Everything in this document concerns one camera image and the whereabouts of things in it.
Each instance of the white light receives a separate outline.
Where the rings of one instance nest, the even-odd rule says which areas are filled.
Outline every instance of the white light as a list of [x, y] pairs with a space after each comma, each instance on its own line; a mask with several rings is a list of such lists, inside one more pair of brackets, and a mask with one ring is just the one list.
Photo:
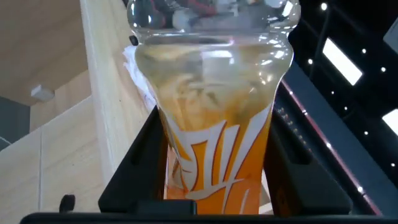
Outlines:
[[271, 40], [269, 40], [269, 43], [270, 43], [270, 44], [278, 44], [279, 42], [276, 41], [276, 40], [274, 40], [274, 39], [271, 39]]
[[383, 121], [398, 135], [398, 109], [384, 115]]
[[328, 5], [327, 5], [326, 3], [322, 3], [322, 4], [321, 4], [321, 9], [322, 9], [323, 11], [327, 10], [327, 9], [328, 9]]
[[227, 50], [214, 50], [208, 52], [202, 52], [203, 58], [232, 58], [231, 52]]
[[275, 21], [275, 20], [277, 20], [278, 19], [278, 17], [271, 17], [271, 18], [268, 18], [267, 20], [268, 21]]
[[281, 51], [281, 50], [278, 50], [277, 52], [276, 52], [276, 54], [275, 54], [275, 58], [281, 58], [281, 57], [283, 57], [284, 56], [284, 52], [283, 51]]
[[351, 83], [355, 83], [361, 78], [362, 72], [354, 63], [331, 41], [327, 38], [323, 47], [323, 54], [339, 70], [339, 72]]
[[287, 17], [290, 14], [292, 9], [293, 9], [293, 4], [290, 1], [287, 1], [285, 9], [282, 12], [282, 16]]

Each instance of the wooden wall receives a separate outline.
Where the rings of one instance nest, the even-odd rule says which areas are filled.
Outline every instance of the wooden wall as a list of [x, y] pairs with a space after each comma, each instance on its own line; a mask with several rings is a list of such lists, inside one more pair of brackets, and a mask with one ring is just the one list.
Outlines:
[[0, 96], [33, 105], [88, 69], [79, 0], [0, 1]]
[[30, 107], [30, 132], [48, 123], [91, 95], [88, 70], [55, 90], [55, 96]]
[[0, 223], [57, 212], [65, 194], [97, 212], [103, 190], [91, 96], [0, 152]]

